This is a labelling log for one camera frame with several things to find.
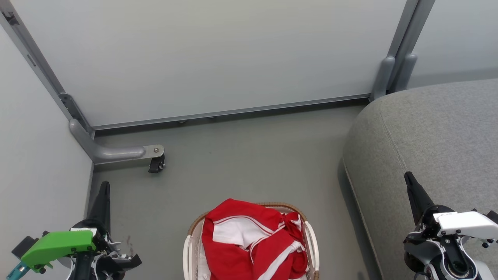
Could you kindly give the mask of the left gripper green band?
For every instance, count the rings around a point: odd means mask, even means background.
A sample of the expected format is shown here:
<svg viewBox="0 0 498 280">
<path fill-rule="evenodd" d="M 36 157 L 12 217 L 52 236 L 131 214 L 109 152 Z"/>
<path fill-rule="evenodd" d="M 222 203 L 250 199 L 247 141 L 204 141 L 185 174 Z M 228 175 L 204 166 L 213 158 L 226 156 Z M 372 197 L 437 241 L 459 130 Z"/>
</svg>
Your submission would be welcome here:
<svg viewBox="0 0 498 280">
<path fill-rule="evenodd" d="M 41 238 L 26 236 L 12 249 L 11 253 L 19 259 L 13 272 L 45 273 L 59 259 L 108 252 L 110 240 L 110 183 L 103 181 L 86 219 L 67 231 L 45 231 Z"/>
</svg>

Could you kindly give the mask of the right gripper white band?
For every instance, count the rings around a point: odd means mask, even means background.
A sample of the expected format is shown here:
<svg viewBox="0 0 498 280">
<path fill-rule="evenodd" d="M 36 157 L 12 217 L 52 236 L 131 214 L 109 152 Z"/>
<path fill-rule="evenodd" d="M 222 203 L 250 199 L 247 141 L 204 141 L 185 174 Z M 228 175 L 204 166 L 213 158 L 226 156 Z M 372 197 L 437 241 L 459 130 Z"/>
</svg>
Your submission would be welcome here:
<svg viewBox="0 0 498 280">
<path fill-rule="evenodd" d="M 410 208 L 416 229 L 413 232 L 414 246 L 436 246 L 456 248 L 463 238 L 477 238 L 485 243 L 497 241 L 497 214 L 491 211 L 483 215 L 477 211 L 456 212 L 435 205 L 412 172 L 404 174 Z"/>
</svg>

